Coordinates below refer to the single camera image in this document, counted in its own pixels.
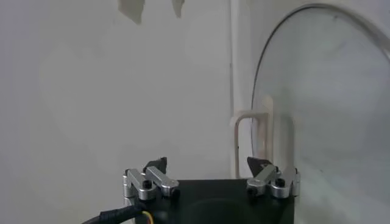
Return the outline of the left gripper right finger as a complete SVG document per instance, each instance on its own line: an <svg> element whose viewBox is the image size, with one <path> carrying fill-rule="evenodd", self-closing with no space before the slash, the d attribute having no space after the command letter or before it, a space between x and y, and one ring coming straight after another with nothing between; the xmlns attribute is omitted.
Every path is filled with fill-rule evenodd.
<svg viewBox="0 0 390 224"><path fill-rule="evenodd" d="M269 192L274 198L285 199L300 194L300 173L295 167L280 170L266 159L248 157L253 177L247 179L247 194L256 198Z"/></svg>

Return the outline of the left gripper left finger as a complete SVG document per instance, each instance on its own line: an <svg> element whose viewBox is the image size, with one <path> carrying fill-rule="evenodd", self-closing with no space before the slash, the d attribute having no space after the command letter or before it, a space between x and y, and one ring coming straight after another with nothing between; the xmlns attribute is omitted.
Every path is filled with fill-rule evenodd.
<svg viewBox="0 0 390 224"><path fill-rule="evenodd" d="M179 182L166 175L167 157L149 161L142 171L126 169L122 175L124 201L151 201L159 192L163 198L180 197Z"/></svg>

